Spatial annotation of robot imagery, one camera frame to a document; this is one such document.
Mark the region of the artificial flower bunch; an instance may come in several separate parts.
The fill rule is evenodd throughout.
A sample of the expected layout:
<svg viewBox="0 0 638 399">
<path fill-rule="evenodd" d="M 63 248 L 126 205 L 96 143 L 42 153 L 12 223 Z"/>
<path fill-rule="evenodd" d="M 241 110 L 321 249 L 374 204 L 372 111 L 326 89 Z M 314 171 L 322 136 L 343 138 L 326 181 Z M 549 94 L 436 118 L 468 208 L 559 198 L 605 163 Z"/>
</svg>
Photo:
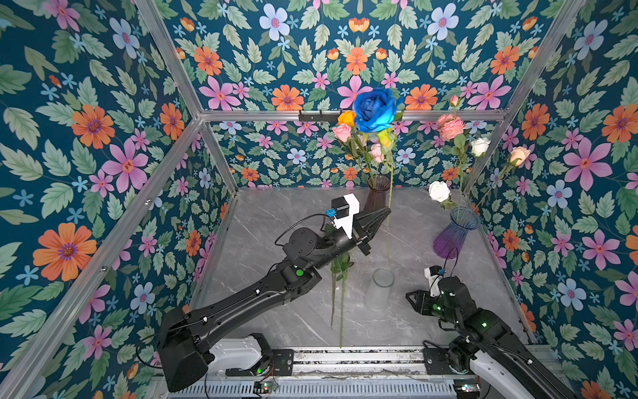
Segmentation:
<svg viewBox="0 0 638 399">
<path fill-rule="evenodd" d="M 332 283 L 331 283 L 331 318 L 330 326 L 333 329 L 338 327 L 339 330 L 339 347 L 344 345 L 344 319 L 345 319 L 345 302 L 346 288 L 349 277 L 350 268 L 354 265 L 351 261 L 349 252 L 345 252 L 337 256 L 330 266 Z"/>
</svg>

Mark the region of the yellow orange rose stem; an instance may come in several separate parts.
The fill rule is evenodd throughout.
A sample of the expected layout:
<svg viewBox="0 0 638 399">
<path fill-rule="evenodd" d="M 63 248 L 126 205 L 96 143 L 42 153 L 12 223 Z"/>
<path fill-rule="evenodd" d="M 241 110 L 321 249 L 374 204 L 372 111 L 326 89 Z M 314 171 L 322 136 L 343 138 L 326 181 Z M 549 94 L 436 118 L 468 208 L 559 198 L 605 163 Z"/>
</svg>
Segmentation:
<svg viewBox="0 0 638 399">
<path fill-rule="evenodd" d="M 355 126 L 359 131 L 361 131 L 356 125 L 356 117 L 357 117 L 357 114 L 354 111 L 346 111 L 344 114 L 342 114 L 338 118 L 337 126 L 339 124 L 345 123 L 345 124 L 348 124 L 350 126 Z"/>
</svg>

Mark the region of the clear glass vase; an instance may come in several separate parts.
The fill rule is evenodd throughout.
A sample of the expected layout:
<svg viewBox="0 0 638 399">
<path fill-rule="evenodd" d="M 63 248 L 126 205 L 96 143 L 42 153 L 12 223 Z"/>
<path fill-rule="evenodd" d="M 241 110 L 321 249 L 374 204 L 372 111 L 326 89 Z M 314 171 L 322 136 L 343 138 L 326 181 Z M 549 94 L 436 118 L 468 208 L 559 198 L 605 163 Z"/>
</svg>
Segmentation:
<svg viewBox="0 0 638 399">
<path fill-rule="evenodd" d="M 390 269 L 376 269 L 365 294 L 365 306 L 374 311 L 385 310 L 395 283 L 395 275 Z"/>
</svg>

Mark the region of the purple blue glass vase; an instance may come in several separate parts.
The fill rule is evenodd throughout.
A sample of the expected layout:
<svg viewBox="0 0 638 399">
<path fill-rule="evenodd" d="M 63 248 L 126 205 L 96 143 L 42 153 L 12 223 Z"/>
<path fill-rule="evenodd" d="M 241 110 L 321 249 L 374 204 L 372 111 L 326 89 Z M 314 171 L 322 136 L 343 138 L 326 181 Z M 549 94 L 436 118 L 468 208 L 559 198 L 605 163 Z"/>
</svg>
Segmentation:
<svg viewBox="0 0 638 399">
<path fill-rule="evenodd" d="M 467 235 L 479 226 L 479 216 L 472 209 L 467 207 L 452 209 L 450 223 L 433 242 L 435 254 L 442 259 L 456 259 L 465 245 Z"/>
</svg>

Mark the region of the aluminium mounting rail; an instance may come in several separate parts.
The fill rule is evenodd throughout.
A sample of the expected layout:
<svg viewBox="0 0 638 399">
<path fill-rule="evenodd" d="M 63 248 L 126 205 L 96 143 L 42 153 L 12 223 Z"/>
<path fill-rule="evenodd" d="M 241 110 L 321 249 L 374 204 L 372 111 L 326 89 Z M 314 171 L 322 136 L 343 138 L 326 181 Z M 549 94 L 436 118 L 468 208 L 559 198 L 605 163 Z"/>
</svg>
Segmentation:
<svg viewBox="0 0 638 399">
<path fill-rule="evenodd" d="M 554 353 L 543 345 L 526 346 L 548 369 L 559 378 L 565 373 Z M 426 374 L 421 347 L 296 347 L 282 348 L 295 351 L 292 375 L 311 373 L 365 372 L 413 372 Z M 272 349 L 258 334 L 241 339 L 223 339 L 217 342 L 210 353 L 213 362 L 206 375 L 224 376 L 231 368 L 248 369 L 254 366 Z"/>
</svg>

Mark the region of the pink carnation stem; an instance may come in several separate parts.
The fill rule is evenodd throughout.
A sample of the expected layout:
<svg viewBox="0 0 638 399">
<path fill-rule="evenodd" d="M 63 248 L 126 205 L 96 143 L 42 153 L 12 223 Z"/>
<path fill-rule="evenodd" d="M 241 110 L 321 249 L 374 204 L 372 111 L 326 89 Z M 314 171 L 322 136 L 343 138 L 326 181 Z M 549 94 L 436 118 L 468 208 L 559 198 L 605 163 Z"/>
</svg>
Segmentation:
<svg viewBox="0 0 638 399">
<path fill-rule="evenodd" d="M 456 181 L 458 190 L 463 191 L 465 170 L 468 164 L 469 139 L 465 129 L 465 122 L 459 115 L 458 106 L 461 101 L 458 96 L 450 98 L 451 113 L 440 116 L 436 127 L 444 143 L 450 143 L 451 154 L 456 157 L 455 165 L 445 168 L 442 177 L 450 186 Z"/>
</svg>

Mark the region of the blue rose stem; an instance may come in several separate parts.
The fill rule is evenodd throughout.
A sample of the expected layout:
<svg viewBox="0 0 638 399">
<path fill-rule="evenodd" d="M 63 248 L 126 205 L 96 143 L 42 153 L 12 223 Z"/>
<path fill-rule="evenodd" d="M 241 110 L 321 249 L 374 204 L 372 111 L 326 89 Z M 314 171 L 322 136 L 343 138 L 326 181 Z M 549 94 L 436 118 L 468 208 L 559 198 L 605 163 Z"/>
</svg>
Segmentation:
<svg viewBox="0 0 638 399">
<path fill-rule="evenodd" d="M 392 116 L 397 113 L 398 106 L 390 89 L 374 89 L 361 94 L 354 102 L 352 111 L 357 114 L 356 125 L 361 132 L 367 134 L 368 150 L 375 143 L 380 143 L 385 154 L 385 163 L 379 175 L 390 179 L 390 191 L 387 196 L 387 206 L 390 208 L 395 175 L 395 150 L 397 137 L 393 130 L 393 122 L 390 125 L 359 125 L 358 121 L 373 121 L 381 116 Z"/>
</svg>

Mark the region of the large pink rose stem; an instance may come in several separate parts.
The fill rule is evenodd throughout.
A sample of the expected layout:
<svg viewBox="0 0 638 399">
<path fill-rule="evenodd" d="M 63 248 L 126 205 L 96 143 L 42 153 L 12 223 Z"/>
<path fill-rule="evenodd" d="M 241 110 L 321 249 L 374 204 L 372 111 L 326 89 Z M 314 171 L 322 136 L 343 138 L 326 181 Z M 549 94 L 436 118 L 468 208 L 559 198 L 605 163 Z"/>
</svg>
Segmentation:
<svg viewBox="0 0 638 399">
<path fill-rule="evenodd" d="M 369 171 L 372 178 L 376 178 L 385 163 L 385 154 L 383 152 L 383 147 L 380 143 L 375 143 L 370 148 L 369 154 Z"/>
</svg>

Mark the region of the dark mauve glass vase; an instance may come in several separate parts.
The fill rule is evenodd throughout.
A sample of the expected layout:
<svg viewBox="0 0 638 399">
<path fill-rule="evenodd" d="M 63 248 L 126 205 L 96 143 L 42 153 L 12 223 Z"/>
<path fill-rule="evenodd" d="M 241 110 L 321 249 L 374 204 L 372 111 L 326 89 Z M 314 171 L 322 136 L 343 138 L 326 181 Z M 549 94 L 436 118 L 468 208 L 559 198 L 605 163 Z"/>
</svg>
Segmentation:
<svg viewBox="0 0 638 399">
<path fill-rule="evenodd" d="M 364 211 L 372 212 L 387 206 L 387 196 L 390 191 L 390 179 L 383 175 L 373 176 L 368 179 L 369 192 L 364 206 Z"/>
</svg>

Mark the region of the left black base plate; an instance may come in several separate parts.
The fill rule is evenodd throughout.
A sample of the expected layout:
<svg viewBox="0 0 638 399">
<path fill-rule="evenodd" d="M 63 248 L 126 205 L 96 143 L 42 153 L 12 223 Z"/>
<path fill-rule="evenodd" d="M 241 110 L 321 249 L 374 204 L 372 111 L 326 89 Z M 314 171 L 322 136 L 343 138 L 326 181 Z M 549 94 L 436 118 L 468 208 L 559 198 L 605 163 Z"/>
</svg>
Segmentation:
<svg viewBox="0 0 638 399">
<path fill-rule="evenodd" d="M 295 351 L 292 349 L 274 349 L 271 354 L 264 355 L 248 369 L 231 368 L 225 371 L 227 377 L 290 377 L 294 363 Z"/>
</svg>

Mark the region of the cream white rose stem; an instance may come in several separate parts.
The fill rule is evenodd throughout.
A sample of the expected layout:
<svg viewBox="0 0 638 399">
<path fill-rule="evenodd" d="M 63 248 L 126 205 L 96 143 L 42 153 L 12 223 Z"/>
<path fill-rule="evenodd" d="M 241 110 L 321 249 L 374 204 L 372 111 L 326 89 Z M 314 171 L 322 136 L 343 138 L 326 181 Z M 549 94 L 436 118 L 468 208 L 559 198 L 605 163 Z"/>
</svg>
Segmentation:
<svg viewBox="0 0 638 399">
<path fill-rule="evenodd" d="M 496 173 L 495 177 L 486 180 L 483 185 L 485 190 L 483 191 L 483 196 L 478 199 L 473 207 L 475 211 L 477 211 L 480 206 L 485 201 L 488 193 L 494 187 L 499 186 L 502 183 L 502 179 L 510 173 L 510 171 L 520 167 L 530 156 L 530 149 L 524 146 L 512 147 L 509 150 L 507 156 L 507 162 L 502 166 L 497 166 L 494 172 Z M 487 156 L 485 167 L 488 168 L 492 162 L 493 156 Z"/>
</svg>

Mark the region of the pink rose spray stem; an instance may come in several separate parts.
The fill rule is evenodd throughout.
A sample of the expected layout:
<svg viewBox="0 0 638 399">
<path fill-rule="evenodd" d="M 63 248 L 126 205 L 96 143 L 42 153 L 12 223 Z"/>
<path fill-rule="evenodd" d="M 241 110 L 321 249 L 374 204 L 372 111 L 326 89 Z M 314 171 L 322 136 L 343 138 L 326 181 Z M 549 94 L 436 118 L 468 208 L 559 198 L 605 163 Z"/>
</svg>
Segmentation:
<svg viewBox="0 0 638 399">
<path fill-rule="evenodd" d="M 372 166 L 372 156 L 367 147 L 367 137 L 355 126 L 342 123 L 332 129 L 332 132 L 346 153 L 348 161 L 354 161 L 362 172 L 370 178 L 375 172 Z"/>
</svg>

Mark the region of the small white bud stem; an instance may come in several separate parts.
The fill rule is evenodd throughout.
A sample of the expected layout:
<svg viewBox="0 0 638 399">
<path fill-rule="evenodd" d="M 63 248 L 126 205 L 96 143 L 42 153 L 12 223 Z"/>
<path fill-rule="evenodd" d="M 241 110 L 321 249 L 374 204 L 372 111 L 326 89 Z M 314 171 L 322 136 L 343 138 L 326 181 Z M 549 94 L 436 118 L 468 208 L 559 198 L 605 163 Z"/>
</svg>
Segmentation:
<svg viewBox="0 0 638 399">
<path fill-rule="evenodd" d="M 480 137 L 470 143 L 471 155 L 474 158 L 474 162 L 470 168 L 470 172 L 467 174 L 467 179 L 464 185 L 464 191 L 469 192 L 475 181 L 479 177 L 479 173 L 483 171 L 486 164 L 487 152 L 490 148 L 491 141 L 487 137 Z"/>
</svg>

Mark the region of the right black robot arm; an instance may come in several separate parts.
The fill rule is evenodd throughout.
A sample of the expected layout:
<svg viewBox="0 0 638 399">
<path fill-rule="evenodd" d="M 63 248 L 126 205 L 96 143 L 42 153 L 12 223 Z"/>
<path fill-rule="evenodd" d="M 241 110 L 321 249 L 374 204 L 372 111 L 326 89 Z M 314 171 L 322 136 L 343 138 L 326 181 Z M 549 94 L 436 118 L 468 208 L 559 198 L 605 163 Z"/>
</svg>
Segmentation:
<svg viewBox="0 0 638 399">
<path fill-rule="evenodd" d="M 506 322 L 478 307 L 458 277 L 436 278 L 432 285 L 438 294 L 419 289 L 405 298 L 417 314 L 437 319 L 442 330 L 457 337 L 445 346 L 425 340 L 422 353 L 429 374 L 472 374 L 505 398 L 578 397 Z"/>
</svg>

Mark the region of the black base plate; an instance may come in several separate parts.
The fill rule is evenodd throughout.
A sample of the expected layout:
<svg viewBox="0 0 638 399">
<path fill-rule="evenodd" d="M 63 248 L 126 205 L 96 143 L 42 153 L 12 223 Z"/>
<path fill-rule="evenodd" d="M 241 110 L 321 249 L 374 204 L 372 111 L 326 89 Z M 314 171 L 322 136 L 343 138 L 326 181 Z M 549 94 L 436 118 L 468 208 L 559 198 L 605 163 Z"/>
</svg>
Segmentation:
<svg viewBox="0 0 638 399">
<path fill-rule="evenodd" d="M 290 377 L 294 363 L 295 351 L 292 349 L 274 349 L 271 354 L 264 355 L 248 369 L 231 368 L 225 371 L 227 377 Z"/>
<path fill-rule="evenodd" d="M 446 348 L 424 347 L 422 354 L 425 370 L 429 375 L 460 375 L 467 372 L 459 357 Z"/>
</svg>

